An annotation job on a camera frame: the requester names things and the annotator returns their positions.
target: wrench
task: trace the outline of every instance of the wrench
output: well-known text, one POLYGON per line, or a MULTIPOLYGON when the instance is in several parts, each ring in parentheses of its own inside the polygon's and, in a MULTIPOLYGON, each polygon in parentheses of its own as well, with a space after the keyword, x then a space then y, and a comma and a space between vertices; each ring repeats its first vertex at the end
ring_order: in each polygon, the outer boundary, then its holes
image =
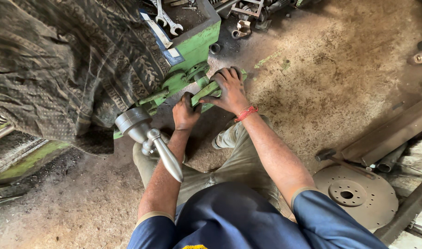
POLYGON ((156 0, 156 2, 153 4, 157 7, 157 16, 156 16, 156 23, 158 23, 159 21, 163 21, 163 27, 166 26, 166 20, 163 17, 163 9, 162 9, 162 0, 156 0))
MULTIPOLYGON (((151 2, 157 6, 158 2, 160 0, 151 0, 151 2)), ((179 34, 177 34, 175 32, 176 29, 180 29, 181 31, 183 31, 183 27, 180 24, 175 24, 171 18, 169 18, 169 16, 166 14, 166 12, 164 10, 162 10, 162 17, 163 19, 169 24, 170 27, 170 32, 171 34, 173 34, 174 36, 178 36, 179 34)))

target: man's right hand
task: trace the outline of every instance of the man's right hand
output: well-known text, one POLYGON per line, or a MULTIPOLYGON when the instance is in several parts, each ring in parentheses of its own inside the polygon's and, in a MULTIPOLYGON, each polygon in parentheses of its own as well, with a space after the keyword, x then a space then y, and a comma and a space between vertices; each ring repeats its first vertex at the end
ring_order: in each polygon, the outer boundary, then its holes
POLYGON ((245 96, 243 74, 236 66, 222 68, 211 77, 210 82, 217 82, 221 89, 219 98, 206 96, 200 103, 211 103, 239 116, 240 112, 250 106, 245 96))

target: blue t-shirt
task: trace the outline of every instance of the blue t-shirt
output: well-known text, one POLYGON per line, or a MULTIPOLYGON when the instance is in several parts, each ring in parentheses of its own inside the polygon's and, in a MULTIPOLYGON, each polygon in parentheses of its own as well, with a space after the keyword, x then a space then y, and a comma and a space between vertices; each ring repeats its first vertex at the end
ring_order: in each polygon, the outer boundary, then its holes
POLYGON ((305 190, 293 208, 297 224, 246 185, 216 184, 193 195, 175 223, 143 220, 128 249, 387 248, 323 193, 305 190))

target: steel plate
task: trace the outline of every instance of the steel plate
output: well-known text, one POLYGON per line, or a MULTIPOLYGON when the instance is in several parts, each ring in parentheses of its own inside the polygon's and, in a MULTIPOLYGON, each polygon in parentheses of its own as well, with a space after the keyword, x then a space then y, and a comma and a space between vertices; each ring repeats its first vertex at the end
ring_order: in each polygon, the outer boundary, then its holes
POLYGON ((343 166, 332 166, 320 170, 313 178, 321 192, 366 229, 372 230, 388 224, 399 207, 392 186, 377 174, 372 174, 376 177, 374 180, 343 166))

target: red thread bracelet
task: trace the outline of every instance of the red thread bracelet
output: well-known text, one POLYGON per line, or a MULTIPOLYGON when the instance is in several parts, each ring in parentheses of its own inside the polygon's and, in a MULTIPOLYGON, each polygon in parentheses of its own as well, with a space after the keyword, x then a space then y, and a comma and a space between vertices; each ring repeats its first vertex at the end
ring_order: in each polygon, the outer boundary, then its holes
POLYGON ((258 108, 258 107, 253 107, 253 106, 250 106, 248 109, 246 109, 246 110, 242 111, 242 112, 240 113, 240 115, 239 115, 239 116, 235 119, 235 121, 242 121, 242 120, 244 120, 247 116, 249 116, 249 115, 251 115, 251 114, 253 114, 253 113, 258 112, 258 110, 259 110, 259 108, 258 108))

